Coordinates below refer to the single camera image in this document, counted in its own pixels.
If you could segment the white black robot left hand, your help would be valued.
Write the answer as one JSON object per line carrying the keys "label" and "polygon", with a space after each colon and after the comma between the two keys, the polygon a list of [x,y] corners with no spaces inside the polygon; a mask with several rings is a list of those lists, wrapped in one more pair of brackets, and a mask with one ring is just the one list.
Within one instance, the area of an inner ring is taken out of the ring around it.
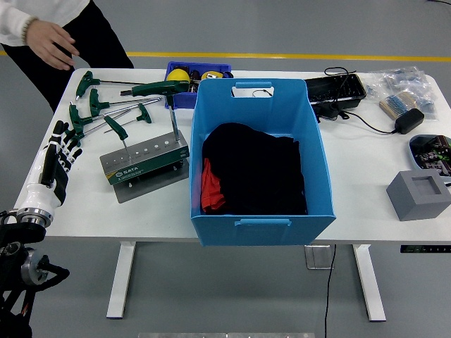
{"label": "white black robot left hand", "polygon": [[47,215],[66,199],[68,173],[82,149],[69,124],[57,121],[48,142],[38,151],[25,181],[25,199],[18,205],[22,212],[40,210]]}

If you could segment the person's right hand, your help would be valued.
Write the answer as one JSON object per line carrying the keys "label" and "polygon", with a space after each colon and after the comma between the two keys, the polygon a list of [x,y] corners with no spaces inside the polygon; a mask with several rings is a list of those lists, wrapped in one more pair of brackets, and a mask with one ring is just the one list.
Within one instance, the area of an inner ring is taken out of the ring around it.
{"label": "person's right hand", "polygon": [[70,70],[74,66],[72,56],[80,52],[75,40],[55,23],[33,20],[25,31],[25,43],[47,65],[57,70]]}

